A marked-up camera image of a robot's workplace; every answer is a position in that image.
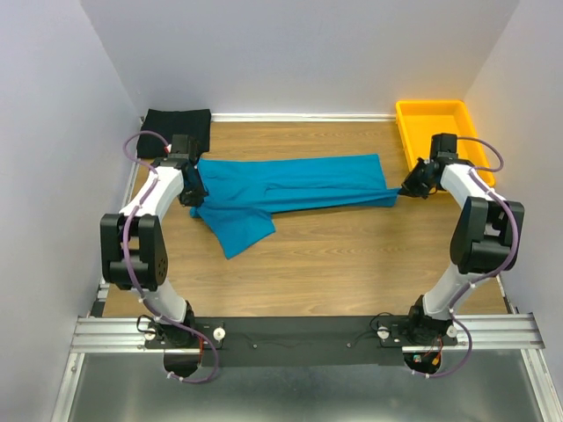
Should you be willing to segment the blue t shirt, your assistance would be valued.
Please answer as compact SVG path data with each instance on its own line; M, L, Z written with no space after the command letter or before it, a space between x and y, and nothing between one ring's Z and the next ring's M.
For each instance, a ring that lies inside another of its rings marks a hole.
M273 215L326 207L392 207L398 189L386 185L376 154L278 161L202 159L207 192L190 209L215 234L227 259L275 233Z

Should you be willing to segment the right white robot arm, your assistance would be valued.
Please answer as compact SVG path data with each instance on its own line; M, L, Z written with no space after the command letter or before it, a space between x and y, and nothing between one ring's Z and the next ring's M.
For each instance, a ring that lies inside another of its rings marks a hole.
M498 165L486 167L462 159L459 141L488 147ZM429 158L418 159L403 181L399 194L426 199L431 192L449 193L461 214L450 240L450 264L435 286L409 309L406 337L417 345L448 336L456 311L482 282L510 270L516 262L525 209L522 203L499 195L479 175L504 167L501 153L476 137L441 133L432 136Z

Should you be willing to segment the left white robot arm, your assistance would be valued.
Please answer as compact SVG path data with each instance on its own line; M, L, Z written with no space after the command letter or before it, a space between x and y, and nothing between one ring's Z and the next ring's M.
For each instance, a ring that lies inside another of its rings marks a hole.
M102 275L120 290L134 291L152 314L147 334L175 347L204 346L196 331L194 311L172 287L162 220L177 200L183 207L199 207L208 196L197 164L198 142L190 135L174 135L164 155L147 164L149 171L137 195L117 214L100 220Z

